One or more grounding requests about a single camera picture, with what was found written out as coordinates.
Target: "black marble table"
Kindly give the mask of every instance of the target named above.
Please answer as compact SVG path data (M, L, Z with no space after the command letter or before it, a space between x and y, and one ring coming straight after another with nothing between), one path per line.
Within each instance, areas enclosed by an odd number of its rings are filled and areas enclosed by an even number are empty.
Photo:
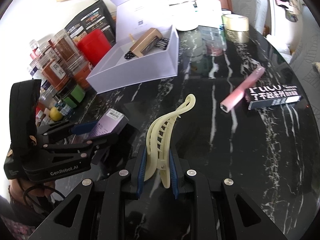
M181 115L172 134L179 157L209 178L232 178L288 239L300 239L319 205L320 148L315 118L297 77L254 29L236 37L198 27L179 37L177 77L87 96L74 119L96 120L112 107L129 118L130 126L104 165L58 180L57 189L68 194L82 179L107 178L124 168L145 143L153 120L174 111L192 93L196 105ZM301 101L248 111L243 100L228 114L222 112L220 102L259 65L266 72L257 85L296 85ZM156 173L141 199L126 203L126 238L190 239L190 212L190 203L175 201Z

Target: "white gift box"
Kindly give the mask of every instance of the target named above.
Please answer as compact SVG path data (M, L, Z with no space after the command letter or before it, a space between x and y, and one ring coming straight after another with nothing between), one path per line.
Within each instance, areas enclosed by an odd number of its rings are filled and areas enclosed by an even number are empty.
M87 81L103 93L117 88L176 76L179 38L171 23L169 6L161 0L111 0L117 5L116 44L96 65ZM150 28L170 38L166 50L153 47L145 56L126 60L124 55Z

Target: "white wall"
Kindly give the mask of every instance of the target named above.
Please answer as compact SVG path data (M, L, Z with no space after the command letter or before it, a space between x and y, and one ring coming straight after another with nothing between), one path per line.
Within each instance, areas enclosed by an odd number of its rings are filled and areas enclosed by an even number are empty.
M0 20L0 58L2 72L0 195L7 197L7 180L3 163L10 146L9 98L12 84L30 79L26 68L31 62L32 39L40 40L63 29L80 11L97 0L13 0ZM116 6L103 0L109 11Z

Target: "chair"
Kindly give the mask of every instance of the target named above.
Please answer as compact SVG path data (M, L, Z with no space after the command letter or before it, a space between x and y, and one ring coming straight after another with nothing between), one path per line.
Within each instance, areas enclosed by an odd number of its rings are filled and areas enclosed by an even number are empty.
M320 28L308 7L302 10L303 31L301 40L290 61L290 67L306 92L320 130L320 75L313 62L320 62Z
M261 34L266 22L268 0L231 0L235 14L249 18L249 23Z

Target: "silver bolt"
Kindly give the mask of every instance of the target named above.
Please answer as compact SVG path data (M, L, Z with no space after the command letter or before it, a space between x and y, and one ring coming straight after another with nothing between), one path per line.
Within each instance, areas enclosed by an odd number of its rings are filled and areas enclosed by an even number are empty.
M127 171L127 170L121 170L121 171L119 171L119 175L120 176L127 176L129 174L129 171Z
M82 181L82 185L83 186L89 186L90 184L91 184L91 179L84 179L83 181Z
M195 176L195 175L197 174L197 172L196 172L195 170L188 170L188 171L187 171L187 174L188 174L189 176Z
M231 186L233 184L233 180L232 179L225 179L224 180L224 184L228 185L228 186Z

